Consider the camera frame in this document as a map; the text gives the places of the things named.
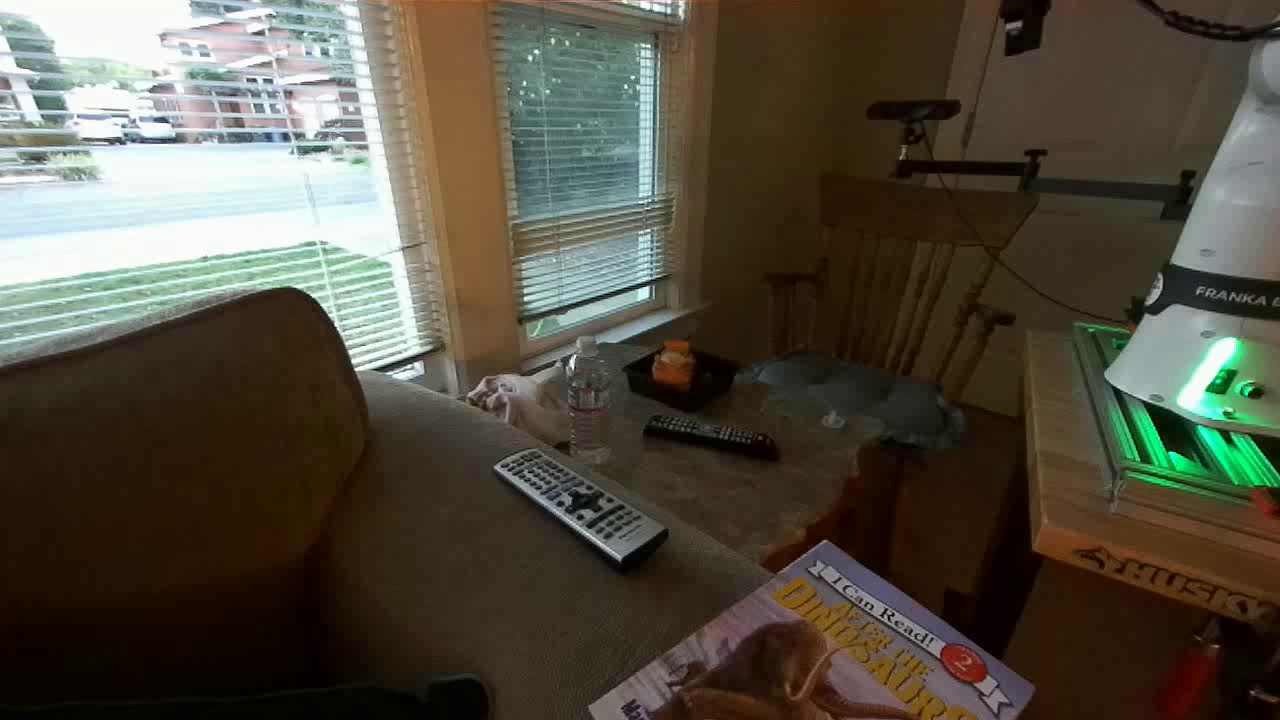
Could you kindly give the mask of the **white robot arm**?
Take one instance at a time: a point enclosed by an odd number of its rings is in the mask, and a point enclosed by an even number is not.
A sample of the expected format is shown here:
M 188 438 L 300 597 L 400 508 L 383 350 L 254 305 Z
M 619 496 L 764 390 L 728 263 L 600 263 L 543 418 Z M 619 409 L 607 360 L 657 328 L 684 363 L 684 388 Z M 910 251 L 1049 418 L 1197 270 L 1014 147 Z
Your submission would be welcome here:
M 1192 422 L 1280 431 L 1280 39 L 1245 94 L 1105 381 Z

